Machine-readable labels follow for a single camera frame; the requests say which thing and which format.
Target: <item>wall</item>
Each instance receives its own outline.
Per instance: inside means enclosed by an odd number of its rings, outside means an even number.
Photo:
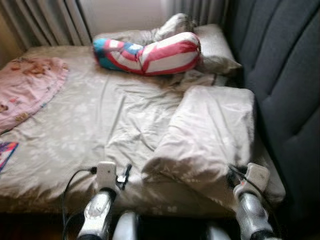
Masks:
[[[167,0],[80,0],[92,36],[123,30],[149,30],[167,19]]]
[[[0,13],[0,68],[22,53],[23,50],[19,47],[14,34]]]

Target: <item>tufted headboard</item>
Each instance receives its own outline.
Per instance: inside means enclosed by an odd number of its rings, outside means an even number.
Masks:
[[[230,0],[224,31],[255,93],[290,224],[320,218],[320,0]]]

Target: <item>striped pillow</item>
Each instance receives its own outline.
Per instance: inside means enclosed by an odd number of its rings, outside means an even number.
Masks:
[[[146,76],[177,74],[193,69],[200,59],[200,42],[182,32],[145,47],[108,38],[93,42],[97,62],[106,69]]]

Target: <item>upholstered headboard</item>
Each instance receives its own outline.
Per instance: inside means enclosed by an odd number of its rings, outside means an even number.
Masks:
[[[226,37],[255,93],[257,126],[292,223],[320,214],[320,0],[230,0]]]

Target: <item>pillow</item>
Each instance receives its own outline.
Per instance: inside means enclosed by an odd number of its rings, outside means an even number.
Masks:
[[[152,159],[146,182],[182,182],[207,198],[236,209],[228,164],[246,166],[255,138],[254,94],[248,89],[192,86],[173,114]]]
[[[25,121],[49,102],[65,83],[60,58],[18,58],[0,71],[0,134]]]
[[[194,23],[189,19],[188,15],[178,13],[173,15],[162,27],[152,30],[129,30],[121,32],[101,33],[93,38],[97,39],[113,39],[121,42],[128,42],[146,46],[154,42],[159,42],[163,39],[174,35],[193,32]]]
[[[97,62],[106,69],[146,76],[182,73],[200,59],[200,43],[192,32],[183,32],[145,47],[108,38],[93,42]]]
[[[202,61],[196,69],[203,73],[232,76],[241,65],[231,53],[221,28],[216,24],[198,26],[194,29],[201,44]]]

